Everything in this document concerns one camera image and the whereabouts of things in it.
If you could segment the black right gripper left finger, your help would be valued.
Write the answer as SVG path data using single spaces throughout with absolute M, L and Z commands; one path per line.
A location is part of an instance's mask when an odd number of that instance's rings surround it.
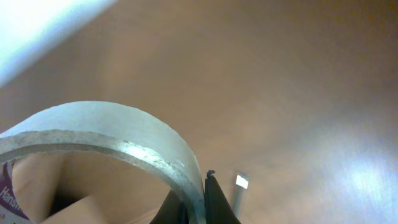
M 169 191 L 150 224 L 188 224 L 187 208 L 173 190 Z

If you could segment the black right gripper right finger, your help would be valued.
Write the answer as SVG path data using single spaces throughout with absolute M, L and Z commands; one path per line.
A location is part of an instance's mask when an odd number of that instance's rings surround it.
M 209 170 L 205 179 L 206 224 L 241 224 L 233 213 L 216 177 Z

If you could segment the white masking tape roll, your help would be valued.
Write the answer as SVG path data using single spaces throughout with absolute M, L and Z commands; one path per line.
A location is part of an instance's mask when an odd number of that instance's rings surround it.
M 76 101 L 39 111 L 1 133 L 1 162 L 45 152 L 95 152 L 162 179 L 205 223 L 198 161 L 168 124 L 145 111 L 107 101 Z

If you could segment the black pen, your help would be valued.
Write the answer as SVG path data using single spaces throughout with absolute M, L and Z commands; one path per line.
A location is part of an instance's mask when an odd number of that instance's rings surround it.
M 237 173 L 234 192 L 233 192 L 233 201 L 231 206 L 231 208 L 233 209 L 233 213 L 237 218 L 239 217 L 239 212 L 243 202 L 243 197 L 245 191 L 248 189 L 248 185 L 249 185 L 249 180 L 247 175 L 241 172 Z

